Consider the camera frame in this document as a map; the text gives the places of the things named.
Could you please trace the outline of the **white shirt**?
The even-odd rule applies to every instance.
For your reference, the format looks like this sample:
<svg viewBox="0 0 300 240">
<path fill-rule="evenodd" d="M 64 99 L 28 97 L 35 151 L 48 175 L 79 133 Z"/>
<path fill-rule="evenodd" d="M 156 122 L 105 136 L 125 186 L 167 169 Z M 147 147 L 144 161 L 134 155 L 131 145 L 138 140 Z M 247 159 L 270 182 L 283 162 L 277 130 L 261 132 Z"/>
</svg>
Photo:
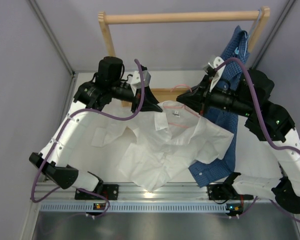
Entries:
<svg viewBox="0 0 300 240">
<path fill-rule="evenodd" d="M 234 134 L 176 101 L 158 104 L 162 112 L 140 112 L 128 121 L 106 120 L 95 129 L 93 147 L 104 147 L 130 129 L 136 142 L 127 147 L 118 171 L 152 192 L 186 170 L 195 160 L 223 159 Z"/>
</svg>

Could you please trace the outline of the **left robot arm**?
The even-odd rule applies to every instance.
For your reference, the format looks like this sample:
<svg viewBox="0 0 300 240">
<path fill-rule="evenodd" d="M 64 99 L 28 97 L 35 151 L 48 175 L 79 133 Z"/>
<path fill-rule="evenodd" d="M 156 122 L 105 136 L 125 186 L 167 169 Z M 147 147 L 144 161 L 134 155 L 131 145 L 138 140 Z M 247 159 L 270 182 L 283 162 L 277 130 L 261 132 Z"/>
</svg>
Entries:
<svg viewBox="0 0 300 240">
<path fill-rule="evenodd" d="M 151 75 L 147 67 L 137 59 L 135 63 L 138 70 L 128 81 L 123 79 L 123 61 L 106 56 L 100 60 L 92 79 L 78 87 L 68 113 L 53 137 L 40 152 L 33 152 L 29 157 L 29 161 L 37 168 L 30 195 L 34 203 L 38 202 L 35 190 L 40 175 L 53 181 L 57 189 L 75 188 L 93 200 L 103 195 L 103 180 L 89 171 L 72 167 L 69 159 L 82 134 L 97 115 L 116 121 L 128 121 L 140 112 L 163 111 L 149 87 Z M 131 103 L 132 114 L 120 117 L 104 112 L 103 108 L 113 99 Z"/>
</svg>

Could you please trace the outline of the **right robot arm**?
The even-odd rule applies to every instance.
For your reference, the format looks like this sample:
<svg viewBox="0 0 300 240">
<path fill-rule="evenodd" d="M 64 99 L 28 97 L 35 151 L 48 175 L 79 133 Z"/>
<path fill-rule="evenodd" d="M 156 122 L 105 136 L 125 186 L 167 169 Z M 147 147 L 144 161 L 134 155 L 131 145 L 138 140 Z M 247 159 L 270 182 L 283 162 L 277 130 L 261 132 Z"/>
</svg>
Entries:
<svg viewBox="0 0 300 240">
<path fill-rule="evenodd" d="M 266 198 L 292 214 L 300 214 L 300 138 L 295 122 L 281 105 L 269 101 L 275 86 L 259 70 L 243 71 L 235 90 L 213 86 L 214 70 L 176 100 L 203 115 L 209 109 L 224 110 L 246 117 L 245 127 L 272 150 L 284 176 L 250 177 L 231 173 L 222 184 L 229 199 L 240 195 Z"/>
</svg>

